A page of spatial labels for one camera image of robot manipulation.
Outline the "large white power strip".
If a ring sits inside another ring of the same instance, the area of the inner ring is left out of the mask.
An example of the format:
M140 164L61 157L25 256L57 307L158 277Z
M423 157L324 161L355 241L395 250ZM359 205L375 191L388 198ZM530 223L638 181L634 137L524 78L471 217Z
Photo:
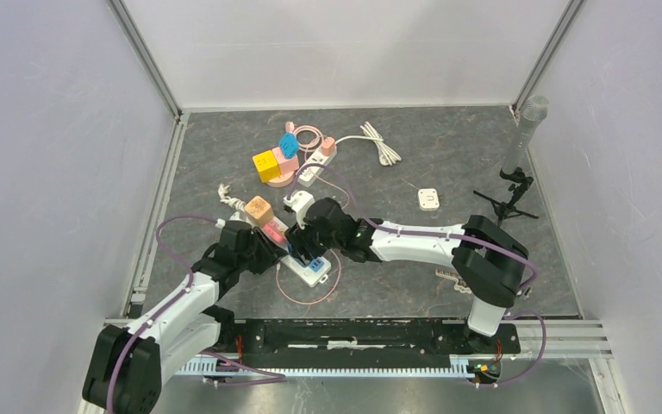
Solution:
M272 222L276 222L284 232L288 229L288 226L276 217L273 218ZM279 246L285 248L288 252L288 242ZM304 265L288 254L280 263L291 270L309 287L315 287L319 283L325 283L332 269L331 262L323 257L311 261L308 265Z

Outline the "white square plug adapter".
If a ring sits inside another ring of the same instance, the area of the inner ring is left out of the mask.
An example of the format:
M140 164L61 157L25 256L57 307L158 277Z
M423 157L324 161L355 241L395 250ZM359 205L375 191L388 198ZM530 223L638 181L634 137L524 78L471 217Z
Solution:
M418 205L420 210L434 211L440 208L440 198L436 189L421 188L417 192Z

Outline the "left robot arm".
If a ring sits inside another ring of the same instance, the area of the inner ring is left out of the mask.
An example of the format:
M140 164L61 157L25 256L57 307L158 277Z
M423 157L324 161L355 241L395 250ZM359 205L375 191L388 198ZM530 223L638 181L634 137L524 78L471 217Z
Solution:
M286 251L243 221L216 221L221 231L179 286L145 315L98 334L82 388L84 401L107 413L149 413L164 384L196 354L230 349L234 314L218 302L245 272L261 274Z

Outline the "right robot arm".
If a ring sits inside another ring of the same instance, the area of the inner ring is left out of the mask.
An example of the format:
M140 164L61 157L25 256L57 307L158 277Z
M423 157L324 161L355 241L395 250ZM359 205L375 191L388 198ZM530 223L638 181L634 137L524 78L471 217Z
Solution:
M532 266L527 249L485 216L443 227L402 225L355 218L332 198L316 200L306 191L284 198L284 210L297 221L285 233L297 260L336 250L357 263L410 261L454 269L472 292L463 338L475 352L497 342L499 324Z

